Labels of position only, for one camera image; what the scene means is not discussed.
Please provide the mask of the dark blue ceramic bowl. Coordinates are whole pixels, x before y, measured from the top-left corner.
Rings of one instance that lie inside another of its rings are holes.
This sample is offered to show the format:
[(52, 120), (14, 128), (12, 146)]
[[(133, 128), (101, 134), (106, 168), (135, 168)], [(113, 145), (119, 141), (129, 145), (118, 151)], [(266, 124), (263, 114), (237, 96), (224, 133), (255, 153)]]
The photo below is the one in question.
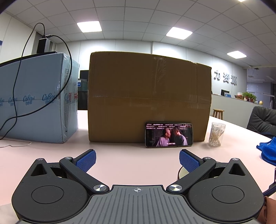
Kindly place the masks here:
[(177, 179), (179, 180), (179, 179), (183, 178), (184, 176), (186, 176), (187, 174), (189, 174), (189, 172), (186, 170), (186, 168), (181, 167), (178, 171)]

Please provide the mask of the brown cleaning cloth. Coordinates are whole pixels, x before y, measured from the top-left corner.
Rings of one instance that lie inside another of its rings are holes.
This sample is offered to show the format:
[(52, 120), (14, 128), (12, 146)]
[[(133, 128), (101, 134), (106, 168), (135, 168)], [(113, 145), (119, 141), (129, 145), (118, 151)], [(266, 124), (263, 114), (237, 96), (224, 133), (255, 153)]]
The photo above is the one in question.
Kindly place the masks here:
[(262, 224), (276, 224), (276, 200), (264, 197), (264, 205), (257, 220)]

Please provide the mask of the clear jar of cotton swabs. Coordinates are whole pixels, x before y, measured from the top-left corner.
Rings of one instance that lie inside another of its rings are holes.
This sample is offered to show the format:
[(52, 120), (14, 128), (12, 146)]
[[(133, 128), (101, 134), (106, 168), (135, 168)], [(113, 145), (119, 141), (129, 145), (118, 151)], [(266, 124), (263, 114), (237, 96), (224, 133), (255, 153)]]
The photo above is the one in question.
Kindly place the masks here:
[(211, 147), (220, 147), (223, 134), (225, 132), (225, 124), (222, 123), (212, 123), (211, 130), (210, 130), (210, 136), (209, 136), (209, 146)]

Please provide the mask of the black smartphone playing video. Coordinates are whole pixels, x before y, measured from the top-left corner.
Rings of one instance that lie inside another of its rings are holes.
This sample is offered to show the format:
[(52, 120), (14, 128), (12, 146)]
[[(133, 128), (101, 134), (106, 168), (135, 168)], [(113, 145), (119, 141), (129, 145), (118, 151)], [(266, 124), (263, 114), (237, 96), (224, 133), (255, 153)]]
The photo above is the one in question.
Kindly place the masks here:
[(145, 146), (147, 148), (192, 146), (191, 123), (152, 122), (145, 124)]

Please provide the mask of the wooden stool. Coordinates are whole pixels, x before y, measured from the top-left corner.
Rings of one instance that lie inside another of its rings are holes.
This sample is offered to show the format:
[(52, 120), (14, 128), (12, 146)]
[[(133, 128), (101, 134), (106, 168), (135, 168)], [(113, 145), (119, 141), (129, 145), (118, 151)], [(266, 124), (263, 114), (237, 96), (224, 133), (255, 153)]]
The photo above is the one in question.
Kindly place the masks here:
[(217, 118), (217, 119), (223, 120), (223, 112), (224, 112), (224, 110), (213, 109), (212, 116), (215, 117), (215, 118)]

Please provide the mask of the blue cloth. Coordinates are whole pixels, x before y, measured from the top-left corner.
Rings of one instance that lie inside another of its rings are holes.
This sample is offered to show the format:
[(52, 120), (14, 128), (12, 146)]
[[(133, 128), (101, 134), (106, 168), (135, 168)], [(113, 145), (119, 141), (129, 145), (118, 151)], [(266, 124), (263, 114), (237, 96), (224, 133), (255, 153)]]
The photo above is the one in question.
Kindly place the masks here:
[(276, 166), (276, 138), (273, 137), (271, 141), (260, 143), (256, 146), (261, 153), (261, 158), (267, 163)]

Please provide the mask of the light blue printed carton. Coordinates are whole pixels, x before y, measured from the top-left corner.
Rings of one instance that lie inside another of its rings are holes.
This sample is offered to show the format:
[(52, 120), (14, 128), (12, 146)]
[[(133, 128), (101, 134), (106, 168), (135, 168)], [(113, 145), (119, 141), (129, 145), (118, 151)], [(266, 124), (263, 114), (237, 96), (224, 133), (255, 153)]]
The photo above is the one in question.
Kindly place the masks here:
[(64, 53), (1, 63), (1, 136), (66, 142), (78, 128), (78, 74)]

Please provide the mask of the large brown cardboard box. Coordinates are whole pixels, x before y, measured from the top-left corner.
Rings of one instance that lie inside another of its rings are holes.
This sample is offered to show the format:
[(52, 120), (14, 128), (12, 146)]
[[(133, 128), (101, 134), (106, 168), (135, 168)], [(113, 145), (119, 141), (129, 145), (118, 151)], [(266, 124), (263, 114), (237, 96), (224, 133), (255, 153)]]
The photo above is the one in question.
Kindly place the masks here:
[(210, 106), (210, 66), (143, 53), (90, 55), (91, 142), (143, 143), (147, 122), (191, 123), (194, 141), (203, 141)]

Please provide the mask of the black office chair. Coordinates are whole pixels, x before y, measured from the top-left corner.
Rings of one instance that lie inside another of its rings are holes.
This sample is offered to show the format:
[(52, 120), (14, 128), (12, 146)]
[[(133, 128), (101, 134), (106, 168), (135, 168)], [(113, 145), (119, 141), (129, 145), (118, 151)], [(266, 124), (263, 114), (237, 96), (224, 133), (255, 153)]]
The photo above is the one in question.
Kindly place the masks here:
[(255, 106), (252, 109), (247, 129), (270, 139), (276, 137), (276, 110)]

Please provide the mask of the potted green plant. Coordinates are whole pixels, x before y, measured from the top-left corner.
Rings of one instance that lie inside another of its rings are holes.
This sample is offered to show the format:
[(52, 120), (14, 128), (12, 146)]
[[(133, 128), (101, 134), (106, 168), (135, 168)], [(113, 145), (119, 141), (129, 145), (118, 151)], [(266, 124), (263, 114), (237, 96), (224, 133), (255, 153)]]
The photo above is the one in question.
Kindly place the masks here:
[(248, 102), (254, 103), (256, 101), (256, 96), (251, 92), (243, 92), (242, 97)]

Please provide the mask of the black power adapter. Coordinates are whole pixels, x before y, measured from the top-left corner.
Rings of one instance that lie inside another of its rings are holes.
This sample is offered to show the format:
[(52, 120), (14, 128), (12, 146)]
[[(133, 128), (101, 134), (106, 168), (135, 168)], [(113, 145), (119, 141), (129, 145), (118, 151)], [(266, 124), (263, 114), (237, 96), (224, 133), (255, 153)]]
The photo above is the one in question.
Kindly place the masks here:
[(50, 52), (51, 51), (51, 41), (50, 38), (53, 37), (53, 35), (44, 35), (41, 39), (38, 41), (37, 46), (37, 54)]

